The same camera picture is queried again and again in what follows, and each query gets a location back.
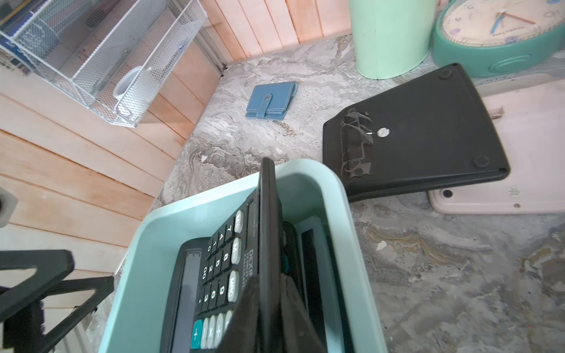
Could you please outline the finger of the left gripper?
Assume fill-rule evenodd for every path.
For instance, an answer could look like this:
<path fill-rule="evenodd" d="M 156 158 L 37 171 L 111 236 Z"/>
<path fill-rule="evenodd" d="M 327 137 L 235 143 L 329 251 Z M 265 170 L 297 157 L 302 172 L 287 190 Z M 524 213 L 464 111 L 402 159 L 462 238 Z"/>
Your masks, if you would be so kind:
<path fill-rule="evenodd" d="M 43 341 L 40 352 L 53 352 L 115 289 L 115 277 L 68 279 L 40 296 L 44 311 Z"/>
<path fill-rule="evenodd" d="M 1 270 L 29 270 L 31 277 L 1 294 L 1 322 L 45 294 L 74 270 L 69 250 L 1 251 Z"/>

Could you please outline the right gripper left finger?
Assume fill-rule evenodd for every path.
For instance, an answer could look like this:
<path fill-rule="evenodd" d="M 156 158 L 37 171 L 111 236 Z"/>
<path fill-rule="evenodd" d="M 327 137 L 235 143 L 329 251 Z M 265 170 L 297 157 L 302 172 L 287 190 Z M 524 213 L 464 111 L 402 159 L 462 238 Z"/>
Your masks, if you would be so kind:
<path fill-rule="evenodd" d="M 260 308 L 260 283 L 252 277 L 244 288 L 241 301 L 232 315 L 216 353 L 254 353 L 257 351 L 257 325 Z"/>

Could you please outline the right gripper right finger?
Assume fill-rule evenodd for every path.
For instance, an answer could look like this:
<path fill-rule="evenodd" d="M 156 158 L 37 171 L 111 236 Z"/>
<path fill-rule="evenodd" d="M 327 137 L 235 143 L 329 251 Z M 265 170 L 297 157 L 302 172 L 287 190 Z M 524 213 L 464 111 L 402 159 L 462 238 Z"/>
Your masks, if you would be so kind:
<path fill-rule="evenodd" d="M 322 353 L 322 344 L 293 279 L 280 275 L 280 308 L 284 352 Z"/>

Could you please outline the mint green storage box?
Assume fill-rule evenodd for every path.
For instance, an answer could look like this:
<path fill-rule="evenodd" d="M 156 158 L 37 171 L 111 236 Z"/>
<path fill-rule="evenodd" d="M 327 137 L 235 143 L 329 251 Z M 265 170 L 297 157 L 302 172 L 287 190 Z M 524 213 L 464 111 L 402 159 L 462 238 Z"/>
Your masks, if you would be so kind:
<path fill-rule="evenodd" d="M 344 187 L 313 160 L 151 212 L 102 352 L 385 352 Z"/>

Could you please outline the black calculator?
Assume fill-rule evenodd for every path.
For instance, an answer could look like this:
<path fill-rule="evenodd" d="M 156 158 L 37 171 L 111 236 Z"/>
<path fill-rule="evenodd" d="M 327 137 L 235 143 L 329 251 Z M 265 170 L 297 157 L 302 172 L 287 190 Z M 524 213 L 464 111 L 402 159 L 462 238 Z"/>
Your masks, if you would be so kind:
<path fill-rule="evenodd" d="M 259 213 L 254 190 L 213 235 L 180 247 L 161 352 L 213 352 L 220 345 L 248 279 L 258 273 Z"/>

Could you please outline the large teal calculator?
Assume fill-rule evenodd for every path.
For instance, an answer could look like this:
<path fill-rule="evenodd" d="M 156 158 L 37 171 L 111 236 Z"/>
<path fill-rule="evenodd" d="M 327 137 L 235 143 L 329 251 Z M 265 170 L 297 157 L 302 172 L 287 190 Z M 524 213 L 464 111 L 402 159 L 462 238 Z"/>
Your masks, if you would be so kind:
<path fill-rule="evenodd" d="M 300 222 L 285 221 L 297 244 L 300 263 L 298 288 L 316 333 L 328 352 L 353 347 L 347 311 L 328 225 L 318 216 Z"/>

